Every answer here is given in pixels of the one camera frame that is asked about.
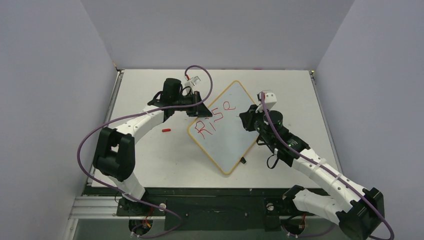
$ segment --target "robotic arm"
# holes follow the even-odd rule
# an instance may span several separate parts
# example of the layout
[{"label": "robotic arm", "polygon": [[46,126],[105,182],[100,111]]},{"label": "robotic arm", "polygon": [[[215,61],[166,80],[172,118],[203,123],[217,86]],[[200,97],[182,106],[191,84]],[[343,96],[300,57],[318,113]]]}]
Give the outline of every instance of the robotic arm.
[{"label": "robotic arm", "polygon": [[[181,108],[154,111],[132,118],[114,129],[103,128],[98,136],[93,166],[108,176],[119,189],[136,199],[142,199],[146,190],[133,173],[136,165],[135,145],[148,131],[168,120],[175,111],[185,111],[189,117],[212,117],[212,113],[204,103],[193,107],[184,107],[202,100],[200,93],[194,91],[194,86],[199,81],[198,77],[189,79],[183,88],[180,80],[167,78],[162,91],[159,91],[147,103],[143,111],[147,112],[168,106],[181,106]],[[134,202],[126,194],[122,196]]]},{"label": "robotic arm", "polygon": [[[258,94],[257,97],[261,101],[262,96]],[[264,102],[266,109],[270,110],[276,104],[277,97],[272,91],[264,91],[264,99],[261,102]],[[277,157],[277,161],[282,160],[288,166],[305,174],[329,194],[329,196],[321,196],[295,185],[283,195],[283,200],[299,211],[318,215],[339,225],[351,239],[367,239],[381,223],[381,220],[357,194],[338,179],[348,182],[384,216],[383,194],[375,188],[367,190],[331,167],[305,141],[283,126],[283,115],[279,111],[270,110],[268,114],[271,122],[265,116],[264,106],[261,103],[251,105],[248,111],[240,113],[239,116],[244,129],[249,132],[257,131],[259,133],[258,144],[266,145]],[[274,126],[278,135],[289,147],[300,154],[284,146],[270,125]],[[317,164],[312,164],[300,156],[313,159]],[[336,177],[329,174],[324,168],[335,173]]]}]

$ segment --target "tabletop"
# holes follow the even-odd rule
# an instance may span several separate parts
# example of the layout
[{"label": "tabletop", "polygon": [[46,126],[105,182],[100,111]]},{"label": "tabletop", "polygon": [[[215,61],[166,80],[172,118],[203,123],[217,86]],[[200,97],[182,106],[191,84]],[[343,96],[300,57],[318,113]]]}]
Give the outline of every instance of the tabletop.
[{"label": "tabletop", "polygon": [[[303,139],[318,155],[340,171],[319,106],[314,83],[305,70],[210,70],[213,90],[205,101],[208,106],[229,84],[238,80],[256,100],[257,93],[272,90],[277,104],[272,108],[283,114],[283,125]],[[196,90],[205,97],[210,84],[202,70],[189,70],[190,77],[199,76]],[[126,69],[124,71],[110,119],[139,113],[153,96],[162,90],[166,78],[184,81],[184,70]],[[135,145],[134,173],[144,187],[160,188],[291,188],[300,185],[318,188],[307,176],[279,161],[268,169],[272,154],[266,146],[254,145],[239,163],[224,175],[190,138],[187,127],[195,120],[185,112],[176,112],[166,122],[153,128]],[[113,128],[125,120],[111,124]],[[113,182],[100,171],[96,178]],[[93,187],[103,185],[93,182]]]}]

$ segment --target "red handwriting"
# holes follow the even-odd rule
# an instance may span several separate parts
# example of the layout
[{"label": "red handwriting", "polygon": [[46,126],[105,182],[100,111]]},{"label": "red handwriting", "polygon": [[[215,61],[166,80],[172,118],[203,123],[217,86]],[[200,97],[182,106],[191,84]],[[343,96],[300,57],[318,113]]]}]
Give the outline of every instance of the red handwriting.
[{"label": "red handwriting", "polygon": [[[203,124],[203,126],[202,126],[200,129],[198,129],[198,123]],[[202,121],[197,121],[197,122],[196,122],[196,126],[195,126],[194,128],[197,130],[197,133],[198,133],[198,134],[201,134],[201,135],[202,135],[203,139],[205,139],[205,135],[203,135],[202,131],[206,131],[206,132],[208,132],[210,135],[212,135],[212,133],[210,133],[208,130],[206,130],[206,129],[205,129],[205,124],[204,124]]]},{"label": "red handwriting", "polygon": [[[236,109],[236,107],[231,108],[231,105],[230,105],[230,102],[229,101],[224,101],[223,104],[222,104],[222,108],[225,111]],[[214,124],[215,124],[216,121],[221,120],[221,119],[223,119],[225,117],[222,112],[216,112],[216,111],[219,111],[218,107],[212,109],[212,111],[211,111],[214,116],[218,116],[219,117],[219,118],[213,120]],[[212,127],[212,129],[215,132],[217,131],[217,129],[215,128],[215,126],[212,124],[212,122],[210,122],[210,118],[209,117],[205,117],[204,120],[208,120],[209,121],[209,125]],[[197,133],[198,134],[201,134],[201,136],[203,137],[203,139],[205,139],[205,135],[203,134],[203,131],[206,131],[208,134],[213,135],[210,131],[208,131],[205,128],[206,128],[206,125],[203,123],[202,120],[197,121],[196,122],[196,125],[194,127],[194,129],[197,130]]]},{"label": "red handwriting", "polygon": [[230,103],[229,103],[228,101],[225,101],[225,102],[222,104],[222,107],[224,108],[224,110],[225,110],[225,111],[227,111],[227,110],[234,110],[234,109],[236,109],[236,107],[231,108]]}]

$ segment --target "yellow border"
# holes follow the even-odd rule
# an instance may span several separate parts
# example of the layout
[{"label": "yellow border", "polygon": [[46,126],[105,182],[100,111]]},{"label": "yellow border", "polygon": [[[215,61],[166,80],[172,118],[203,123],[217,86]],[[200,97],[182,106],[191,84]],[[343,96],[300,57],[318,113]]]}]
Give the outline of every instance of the yellow border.
[{"label": "yellow border", "polygon": [[[246,91],[246,88],[242,85],[242,83],[238,80],[233,81],[230,85],[228,85],[224,91],[221,92],[221,94],[219,96],[217,96],[215,98],[215,100],[212,101],[211,104],[209,104],[209,106],[207,106],[207,108],[209,109],[212,104],[214,104],[234,83],[238,83],[240,84],[241,88],[244,90],[244,92],[246,92],[247,96],[249,96],[250,100],[252,100],[252,103],[255,103],[255,101],[253,100],[253,98],[249,95],[248,91]],[[190,134],[190,127],[198,120],[199,118],[197,117],[190,125],[188,125],[187,127],[187,133],[188,135],[191,137],[191,139],[193,139],[193,141],[199,146],[199,148],[209,157],[210,160],[212,160],[212,162],[218,167],[218,169],[224,174],[224,175],[229,175],[230,173],[232,173],[234,171],[234,169],[236,168],[237,164],[239,164],[240,161],[238,161],[229,172],[224,172],[222,170],[222,168],[220,168],[220,166],[214,161],[214,159],[208,154],[208,152],[206,152],[206,150],[199,144],[198,141],[196,141],[196,139]],[[243,155],[241,157],[244,157],[248,151],[253,147],[253,145],[256,143],[256,139],[253,140],[252,144],[247,148],[247,150],[243,153]]]}]

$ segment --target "wall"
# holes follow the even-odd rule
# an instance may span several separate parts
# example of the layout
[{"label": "wall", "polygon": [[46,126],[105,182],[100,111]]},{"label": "wall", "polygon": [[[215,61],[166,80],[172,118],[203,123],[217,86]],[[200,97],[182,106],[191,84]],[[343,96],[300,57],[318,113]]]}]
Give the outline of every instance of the wall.
[{"label": "wall", "polygon": [[353,0],[81,0],[121,69],[318,66]]},{"label": "wall", "polygon": [[316,70],[343,172],[383,192],[405,240],[424,234],[423,9],[422,0],[356,0]]},{"label": "wall", "polygon": [[2,0],[0,22],[0,239],[61,239],[116,70],[79,0]]}]

